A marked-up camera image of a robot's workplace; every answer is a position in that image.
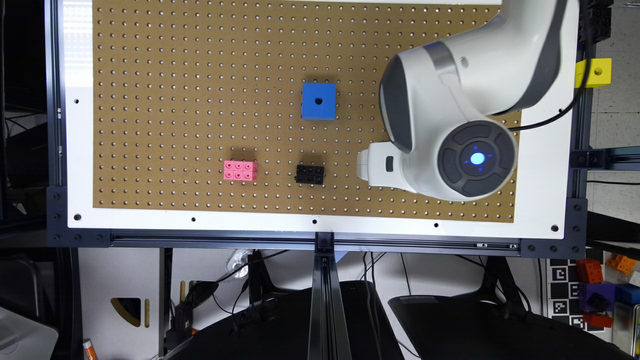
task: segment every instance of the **pink lego brick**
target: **pink lego brick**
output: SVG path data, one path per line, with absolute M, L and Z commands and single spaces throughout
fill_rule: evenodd
M 258 164 L 253 161 L 245 161 L 244 162 L 244 170 L 245 171 L 258 171 Z
M 258 164 L 253 161 L 232 161 L 224 162 L 225 180 L 253 181 L 258 178 Z

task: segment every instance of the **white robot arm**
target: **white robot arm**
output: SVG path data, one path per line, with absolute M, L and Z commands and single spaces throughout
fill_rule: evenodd
M 498 190 L 516 166 L 511 132 L 487 114 L 535 105 L 560 70 L 569 0 L 504 0 L 484 26 L 396 55 L 380 85 L 391 142 L 358 154 L 371 186 L 451 201 Z

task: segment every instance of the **blue block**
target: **blue block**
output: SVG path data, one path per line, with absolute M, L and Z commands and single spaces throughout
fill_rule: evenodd
M 336 118 L 336 84 L 302 84 L 302 118 L 334 120 Z
M 640 288 L 631 284 L 618 285 L 616 301 L 630 305 L 640 304 Z

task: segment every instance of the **black block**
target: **black block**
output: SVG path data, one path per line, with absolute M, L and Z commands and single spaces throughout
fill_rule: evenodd
M 324 166 L 296 166 L 296 183 L 322 185 L 324 182 Z

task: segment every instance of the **brown pegboard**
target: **brown pegboard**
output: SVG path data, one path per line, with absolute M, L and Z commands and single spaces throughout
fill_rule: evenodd
M 356 176 L 358 152 L 388 140 L 377 92 L 389 59 L 497 10 L 94 0 L 94 206 L 512 222 L 515 174 L 468 203 Z M 337 84 L 334 121 L 300 116 L 302 83 L 316 81 Z M 258 179 L 223 180 L 229 159 L 257 161 Z M 325 185 L 296 184 L 299 163 L 324 165 Z

